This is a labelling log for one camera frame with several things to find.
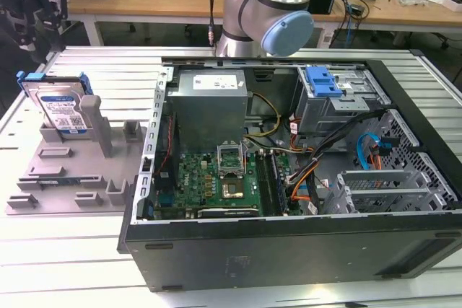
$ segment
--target white box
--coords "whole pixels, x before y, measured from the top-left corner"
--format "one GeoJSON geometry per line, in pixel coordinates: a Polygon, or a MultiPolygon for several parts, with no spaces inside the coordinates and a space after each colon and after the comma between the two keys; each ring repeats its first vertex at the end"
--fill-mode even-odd
{"type": "Polygon", "coordinates": [[[444,7],[454,12],[462,12],[462,0],[443,0],[444,7]]]}

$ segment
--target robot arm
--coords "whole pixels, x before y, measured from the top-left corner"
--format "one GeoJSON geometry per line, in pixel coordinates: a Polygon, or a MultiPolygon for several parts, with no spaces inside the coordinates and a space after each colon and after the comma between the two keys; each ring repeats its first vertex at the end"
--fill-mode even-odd
{"type": "Polygon", "coordinates": [[[0,0],[0,28],[38,63],[46,62],[48,48],[39,44],[37,21],[42,23],[51,50],[61,52],[64,45],[58,30],[66,18],[66,0],[0,0]]]}
{"type": "Polygon", "coordinates": [[[217,56],[290,56],[306,44],[314,23],[310,0],[225,0],[217,56]]]}

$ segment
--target green circuit board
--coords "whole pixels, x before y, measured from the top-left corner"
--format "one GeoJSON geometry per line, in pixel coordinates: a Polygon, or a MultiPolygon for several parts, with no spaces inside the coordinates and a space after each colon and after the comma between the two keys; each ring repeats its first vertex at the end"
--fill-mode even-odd
{"type": "MultiPolygon", "coordinates": [[[[276,156],[276,163],[282,177],[290,173],[289,161],[285,154],[276,156]]],[[[222,166],[235,167],[236,159],[232,156],[223,156],[222,166]]],[[[220,178],[216,154],[182,154],[178,175],[179,188],[175,191],[171,206],[176,208],[254,208],[258,209],[262,216],[254,153],[245,157],[245,171],[242,179],[228,176],[220,178]],[[231,192],[231,195],[235,193],[234,197],[226,198],[224,190],[231,192]]]]}

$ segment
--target motherboard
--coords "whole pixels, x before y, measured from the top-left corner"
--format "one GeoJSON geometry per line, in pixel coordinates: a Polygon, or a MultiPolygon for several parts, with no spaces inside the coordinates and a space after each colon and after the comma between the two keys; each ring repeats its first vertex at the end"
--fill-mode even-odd
{"type": "Polygon", "coordinates": [[[285,153],[219,150],[211,154],[181,154],[178,186],[173,191],[157,192],[154,217],[282,215],[287,207],[283,185],[290,173],[285,153]]]}

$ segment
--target slotted aluminum surface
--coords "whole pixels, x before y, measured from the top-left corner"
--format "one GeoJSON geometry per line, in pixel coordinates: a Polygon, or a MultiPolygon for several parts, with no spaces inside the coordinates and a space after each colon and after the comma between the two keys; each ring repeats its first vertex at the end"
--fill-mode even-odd
{"type": "MultiPolygon", "coordinates": [[[[111,124],[125,119],[147,122],[152,107],[152,71],[161,56],[212,57],[208,48],[68,48],[51,59],[50,71],[85,71],[102,95],[102,114],[111,124]]],[[[460,95],[445,84],[424,58],[404,50],[303,50],[310,60],[378,59],[392,71],[443,138],[462,158],[460,95]]],[[[48,67],[41,66],[40,71],[48,67]]],[[[15,192],[39,140],[42,115],[21,94],[0,121],[2,194],[0,206],[15,192]]],[[[0,215],[0,305],[82,307],[305,307],[358,302],[369,307],[459,307],[462,252],[420,277],[402,281],[328,283],[278,288],[152,294],[130,255],[116,252],[122,216],[0,215]]]]}

